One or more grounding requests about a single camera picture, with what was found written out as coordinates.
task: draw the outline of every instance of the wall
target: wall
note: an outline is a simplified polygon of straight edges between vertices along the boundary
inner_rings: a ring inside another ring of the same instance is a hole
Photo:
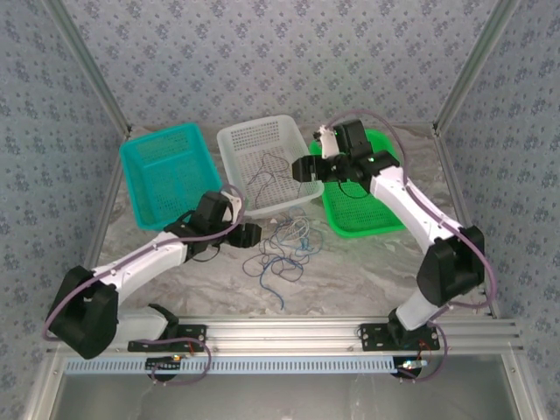
[[[64,0],[131,124],[431,122],[495,0]]]
[[[39,0],[0,2],[0,418],[19,418],[40,328],[84,259],[122,139]]]
[[[560,418],[560,4],[523,1],[444,138],[499,275],[502,315],[522,322]]]

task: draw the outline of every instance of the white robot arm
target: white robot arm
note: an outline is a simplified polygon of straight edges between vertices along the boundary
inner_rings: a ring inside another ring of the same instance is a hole
[[[294,179],[360,183],[401,220],[424,253],[416,277],[418,288],[388,316],[388,331],[394,342],[406,347],[417,340],[415,332],[425,328],[451,299],[484,281],[482,262],[453,230],[481,252],[484,252],[484,237],[476,227],[465,229],[446,216],[409,180],[405,185],[398,160],[386,151],[372,151],[360,120],[343,122],[332,129],[323,126],[315,138],[321,143],[321,156],[298,159],[292,165]]]
[[[92,270],[81,266],[70,269],[49,311],[48,330],[84,359],[96,357],[116,335],[118,306],[136,289],[209,246],[218,248],[225,242],[249,248],[261,240],[261,228],[256,224],[235,223],[241,207],[240,198],[207,192],[196,210],[183,214],[141,248]],[[169,312],[152,307],[169,321]],[[161,330],[146,333],[160,334]]]

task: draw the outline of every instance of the mesh basket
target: mesh basket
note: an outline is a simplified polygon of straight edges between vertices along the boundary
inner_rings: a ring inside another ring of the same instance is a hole
[[[221,187],[196,124],[139,137],[121,146],[130,201],[141,229],[162,230]]]
[[[309,151],[293,118],[270,116],[222,129],[218,145],[229,183],[248,199],[246,215],[267,217],[323,193],[321,182],[300,184],[291,164]]]
[[[388,151],[398,158],[391,141],[383,133],[367,129],[366,136],[374,151]],[[309,149],[312,155],[321,154],[321,148],[316,142],[313,142]],[[336,182],[325,183],[323,204],[332,230],[346,238],[404,229],[403,223],[387,206],[371,194],[366,194],[360,184],[355,182],[344,182],[340,185]]]

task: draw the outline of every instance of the purple cable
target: purple cable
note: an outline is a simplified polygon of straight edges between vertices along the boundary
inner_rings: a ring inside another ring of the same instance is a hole
[[[156,365],[151,370],[151,379],[154,381],[154,383],[160,383],[164,386],[170,386],[170,387],[192,385],[204,379],[208,374],[210,367],[212,366],[212,352],[210,351],[210,348],[208,348],[207,344],[204,341],[200,341],[199,339],[191,339],[189,337],[182,337],[180,339],[139,339],[137,340],[137,342],[142,344],[172,344],[172,343],[183,343],[183,342],[194,343],[198,346],[201,346],[206,352],[206,354],[208,355],[208,360],[206,362],[206,365],[204,365],[204,369],[202,370],[202,372],[198,376],[195,376],[192,379],[187,379],[185,381],[170,381],[170,382],[158,381],[156,379],[156,371],[160,366],[164,365],[165,363],[156,363]]]
[[[239,211],[239,214],[237,215],[237,220],[234,222],[233,225],[231,225],[230,227],[228,227],[227,229],[224,229],[221,232],[218,232],[217,234],[209,234],[206,236],[195,236],[195,237],[186,237],[186,238],[172,238],[172,239],[167,239],[165,241],[161,241],[158,242],[156,244],[157,247],[163,247],[165,245],[168,245],[170,243],[177,243],[177,242],[183,242],[183,243],[188,243],[188,242],[203,242],[203,241],[211,241],[217,238],[220,238],[224,235],[227,235],[229,232],[231,232],[232,230],[234,230],[235,228],[237,228],[239,226],[239,224],[242,221],[243,215],[245,214],[245,201],[243,199],[243,195],[242,192],[239,191],[239,189],[234,186],[234,185],[230,185],[230,184],[225,184],[221,189],[220,192],[222,192],[225,187],[230,188],[231,190],[233,190],[238,197],[241,198],[241,209]],[[113,267],[112,269],[109,269],[107,271],[104,271],[100,274],[97,274],[95,276],[93,276],[92,278],[90,278],[89,280],[87,280],[86,282],[82,283],[80,286],[76,287],[74,290],[72,290],[70,293],[68,293],[61,301],[60,303],[57,305],[56,308],[54,308],[54,310],[51,312],[51,314],[48,316],[48,318],[45,321],[45,324],[43,325],[43,329],[41,331],[41,336],[43,337],[43,340],[46,341],[60,341],[58,338],[56,337],[50,337],[48,335],[48,331],[49,331],[49,327],[51,326],[51,324],[53,323],[54,319],[60,314],[60,312],[62,311],[62,309],[68,305],[68,303],[77,295],[79,295],[80,293],[82,293],[85,289],[87,289],[89,286],[91,286],[92,284],[94,284],[95,282],[97,282],[98,280],[101,280],[105,277],[107,277],[112,270],[120,270],[122,267],[126,266],[129,263],[132,263],[133,261],[137,260],[138,258],[140,258],[141,256],[145,256],[146,254],[148,254],[149,252],[153,251],[153,247],[149,247],[149,248],[145,248],[142,249],[138,252],[136,252],[135,254],[129,256],[128,258],[125,258],[124,260],[122,260],[121,262],[119,262],[115,267]]]
[[[396,133],[396,131],[393,128],[393,126],[391,125],[391,123],[389,121],[387,121],[385,118],[383,118],[381,115],[376,114],[375,112],[370,111],[369,109],[350,109],[348,111],[344,111],[344,112],[341,112],[341,113],[335,115],[333,118],[331,118],[329,120],[329,122],[325,126],[328,129],[330,129],[341,118],[344,118],[344,117],[350,116],[350,115],[359,115],[359,114],[372,116],[376,120],[383,123],[383,125],[385,125],[385,127],[387,127],[387,129],[393,135],[393,138],[395,139],[395,141],[398,143],[399,148],[401,149],[401,152],[402,152],[402,184],[404,185],[404,187],[406,189],[406,192],[409,194],[409,196],[412,198],[412,200],[420,208],[422,208],[422,210],[424,210],[426,212],[426,214],[428,214],[434,221],[439,223],[441,226],[443,226],[444,228],[449,230],[452,234],[456,235],[462,242],[464,242],[465,245],[467,247],[469,247],[471,249],[471,251],[480,259],[480,261],[482,262],[482,265],[484,265],[484,268],[486,269],[486,272],[488,273],[488,277],[490,279],[490,282],[489,282],[490,287],[489,287],[488,295],[486,296],[486,301],[485,302],[481,302],[479,304],[464,304],[462,302],[451,301],[450,305],[456,305],[456,306],[461,306],[461,307],[470,308],[470,309],[480,309],[480,308],[485,308],[485,307],[489,306],[496,299],[496,293],[498,291],[498,281],[496,280],[496,277],[494,275],[494,270],[492,269],[492,265],[486,259],[484,254],[482,254],[482,252],[480,252],[480,250],[476,247],[476,245],[474,245],[474,243],[469,241],[469,239],[466,238],[463,234],[461,234],[457,229],[449,226],[437,214],[432,212],[414,194],[414,192],[412,191],[410,186],[408,186],[408,183],[409,183],[409,160],[408,160],[408,156],[407,156],[406,150],[404,149],[403,141],[401,140],[399,135]],[[442,309],[442,311],[439,311],[434,317],[436,318],[439,315],[441,315],[442,313],[446,312],[449,309],[449,306],[447,305],[444,308],[445,309]]]
[[[439,324],[436,324],[435,322],[431,322],[431,321],[428,322],[428,326],[435,326],[437,331],[439,332],[439,335],[441,335],[441,340],[444,342],[444,356],[441,362],[439,363],[439,365],[437,365],[436,370],[434,370],[431,374],[425,376],[424,378],[417,379],[411,372],[408,372],[407,370],[402,368],[397,369],[401,374],[409,376],[409,378],[414,382],[426,382],[429,381],[430,379],[434,379],[436,376],[440,374],[442,368],[444,367],[445,359],[447,358],[447,352],[449,350],[449,347],[447,347],[447,337],[445,336],[445,332],[443,328],[439,326]]]

